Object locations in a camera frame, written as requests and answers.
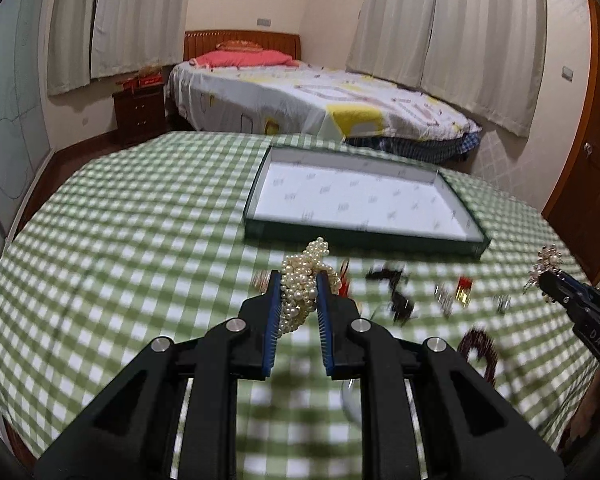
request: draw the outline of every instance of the tray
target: tray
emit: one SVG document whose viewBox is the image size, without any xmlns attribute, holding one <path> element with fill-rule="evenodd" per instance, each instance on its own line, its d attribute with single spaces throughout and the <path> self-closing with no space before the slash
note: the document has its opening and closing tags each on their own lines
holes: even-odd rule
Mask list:
<svg viewBox="0 0 600 480">
<path fill-rule="evenodd" d="M 245 238 L 480 256 L 490 238 L 436 169 L 271 146 L 244 209 Z"/>
</svg>

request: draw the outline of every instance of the light switch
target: light switch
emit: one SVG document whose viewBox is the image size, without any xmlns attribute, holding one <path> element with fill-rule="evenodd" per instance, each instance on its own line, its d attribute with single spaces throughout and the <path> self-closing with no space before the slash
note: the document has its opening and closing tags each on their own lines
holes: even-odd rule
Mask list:
<svg viewBox="0 0 600 480">
<path fill-rule="evenodd" d="M 562 67 L 562 77 L 565 78 L 569 83 L 573 81 L 573 70 L 568 66 Z"/>
</svg>

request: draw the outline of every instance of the silver bolt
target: silver bolt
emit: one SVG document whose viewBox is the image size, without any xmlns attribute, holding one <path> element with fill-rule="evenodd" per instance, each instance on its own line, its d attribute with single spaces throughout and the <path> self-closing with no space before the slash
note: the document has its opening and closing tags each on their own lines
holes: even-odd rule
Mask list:
<svg viewBox="0 0 600 480">
<path fill-rule="evenodd" d="M 234 317 L 226 322 L 226 329 L 229 332 L 242 332 L 246 326 L 247 324 L 244 322 L 244 320 L 240 319 L 239 317 Z"/>
<path fill-rule="evenodd" d="M 154 352 L 164 352 L 171 346 L 171 341 L 165 337 L 157 337 L 151 341 L 151 350 Z"/>
<path fill-rule="evenodd" d="M 371 329 L 371 323 L 369 323 L 366 319 L 359 317 L 351 322 L 351 328 L 356 332 L 367 332 Z"/>
<path fill-rule="evenodd" d="M 442 352 L 446 348 L 446 341 L 439 337 L 427 339 L 427 346 L 432 352 Z"/>
</svg>

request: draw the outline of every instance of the striped curtain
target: striped curtain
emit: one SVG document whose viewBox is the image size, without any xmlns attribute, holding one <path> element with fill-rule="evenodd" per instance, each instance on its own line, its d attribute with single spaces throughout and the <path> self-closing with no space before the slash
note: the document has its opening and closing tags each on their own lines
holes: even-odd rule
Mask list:
<svg viewBox="0 0 600 480">
<path fill-rule="evenodd" d="M 94 0 L 54 0 L 46 69 L 49 95 L 62 94 L 91 81 L 93 4 Z"/>
<path fill-rule="evenodd" d="M 528 137 L 545 46 L 546 0 L 366 0 L 347 67 Z"/>
<path fill-rule="evenodd" d="M 182 61 L 187 0 L 98 0 L 91 77 Z"/>
</svg>

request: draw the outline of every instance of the blue plaid fabric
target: blue plaid fabric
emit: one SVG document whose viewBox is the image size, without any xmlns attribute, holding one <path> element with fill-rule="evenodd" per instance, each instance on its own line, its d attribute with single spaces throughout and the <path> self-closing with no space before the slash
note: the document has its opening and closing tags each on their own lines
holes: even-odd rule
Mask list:
<svg viewBox="0 0 600 480">
<path fill-rule="evenodd" d="M 372 148 L 392 155 L 440 164 L 450 158 L 466 159 L 480 145 L 479 132 L 469 132 L 451 140 L 411 140 L 400 137 L 350 137 L 347 143 L 359 148 Z"/>
</svg>

